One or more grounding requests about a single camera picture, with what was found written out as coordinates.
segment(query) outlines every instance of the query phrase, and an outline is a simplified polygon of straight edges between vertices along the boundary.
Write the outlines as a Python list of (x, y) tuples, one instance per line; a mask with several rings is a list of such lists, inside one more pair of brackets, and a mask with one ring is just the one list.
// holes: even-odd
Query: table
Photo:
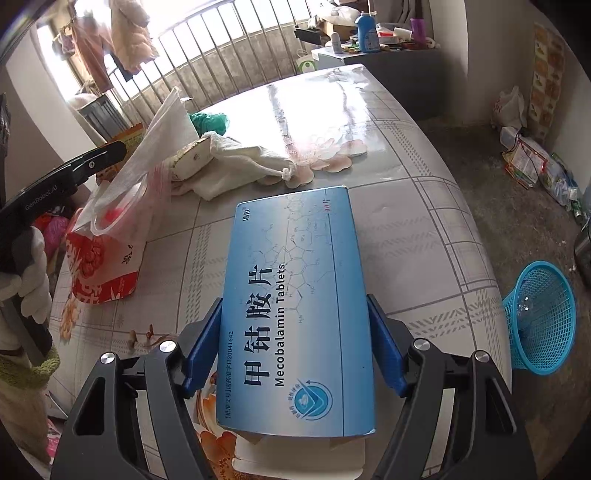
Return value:
[[(349, 188), (366, 290), (388, 316), (444, 352), (469, 356), (476, 348), (488, 351), (511, 385), (501, 296), (462, 192), (417, 124), (363, 66), (285, 79), (207, 111), (228, 115), (228, 136), (279, 153), (322, 145), (329, 138), (362, 140), (368, 152), (354, 158), (351, 168), (316, 172), (301, 188)], [(202, 319), (222, 294), (236, 204), (287, 191), (282, 183), (249, 184), (211, 202), (193, 193), (173, 198), (150, 234), (136, 292), (101, 306), (78, 303), (79, 319), (68, 342), (59, 338), (71, 285), (64, 263), (50, 320), (62, 362), (50, 388), (62, 405), (71, 407), (104, 351), (122, 358), (144, 354), (157, 338), (174, 337), (188, 322)], [(143, 334), (150, 324), (154, 336), (147, 341)], [(143, 345), (130, 348), (130, 330)], [(373, 472), (402, 406), (377, 369), (375, 378), (378, 430), (366, 440), (363, 478)], [(196, 399), (192, 402), (193, 411)], [(427, 472), (434, 473), (441, 464), (452, 405), (453, 392), (446, 391)], [(207, 406), (199, 406), (199, 415), (207, 417)], [(146, 405), (139, 410), (148, 462), (157, 469)]]
[(331, 46), (311, 53), (318, 69), (365, 65), (415, 120), (443, 114), (449, 88), (440, 48), (336, 54)]

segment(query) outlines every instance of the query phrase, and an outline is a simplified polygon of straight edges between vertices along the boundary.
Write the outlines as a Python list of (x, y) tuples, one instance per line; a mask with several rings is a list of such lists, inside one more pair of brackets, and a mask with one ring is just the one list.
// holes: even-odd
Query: plastic basket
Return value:
[[(530, 312), (518, 321), (519, 300), (524, 296), (530, 298)], [(577, 317), (573, 292), (560, 270), (543, 261), (528, 265), (503, 306), (513, 368), (538, 375), (556, 371), (573, 346)]]

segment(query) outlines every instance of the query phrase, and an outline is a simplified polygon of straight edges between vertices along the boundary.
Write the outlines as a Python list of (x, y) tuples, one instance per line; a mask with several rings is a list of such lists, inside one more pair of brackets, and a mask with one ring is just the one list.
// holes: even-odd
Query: wall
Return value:
[(431, 0), (433, 35), (447, 61), (448, 114), (462, 119), (466, 110), (468, 34), (464, 0)]
[(39, 131), (62, 161), (95, 145), (76, 122), (34, 47), (31, 30), (7, 62), (8, 76)]
[[(2, 87), (12, 113), (5, 166), (7, 197), (95, 147), (44, 68), (33, 35), (37, 33), (31, 30), (23, 37), (2, 68)], [(90, 179), (74, 201), (84, 202), (95, 187)]]
[[(434, 38), (451, 80), (447, 112), (453, 123), (484, 124), (502, 90), (519, 86), (527, 99), (534, 58), (534, 22), (557, 33), (528, 0), (430, 0)], [(572, 51), (545, 147), (573, 171), (582, 190), (591, 177), (591, 81)]]
[(6, 67), (0, 69), (0, 90), (6, 92), (11, 114), (8, 156), (5, 160), (6, 197), (61, 164), (61, 158), (39, 131), (18, 97)]
[[(530, 8), (535, 21), (556, 32), (538, 9)], [(564, 160), (584, 191), (591, 177), (591, 80), (569, 48), (565, 57), (560, 100), (545, 147)]]
[(527, 0), (465, 0), (468, 85), (463, 122), (484, 123), (502, 90), (529, 95), (533, 34)]

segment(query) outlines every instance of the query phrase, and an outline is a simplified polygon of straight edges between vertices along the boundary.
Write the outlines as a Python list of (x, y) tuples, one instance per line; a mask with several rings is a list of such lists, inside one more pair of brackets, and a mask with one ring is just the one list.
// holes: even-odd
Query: blue medicine box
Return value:
[(374, 432), (369, 318), (345, 187), (238, 205), (217, 361), (224, 428), (291, 437)]

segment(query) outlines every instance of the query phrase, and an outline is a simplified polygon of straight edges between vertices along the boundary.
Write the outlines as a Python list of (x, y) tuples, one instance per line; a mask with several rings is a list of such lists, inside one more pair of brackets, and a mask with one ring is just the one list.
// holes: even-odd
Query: white glove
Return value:
[[(18, 293), (22, 297), (21, 313), (32, 316), (37, 323), (45, 322), (51, 312), (47, 257), (44, 252), (43, 234), (33, 229), (31, 256), (33, 263), (25, 268), (22, 276), (0, 272), (0, 301), (8, 300)], [(0, 313), (0, 350), (16, 350), (21, 344)]]

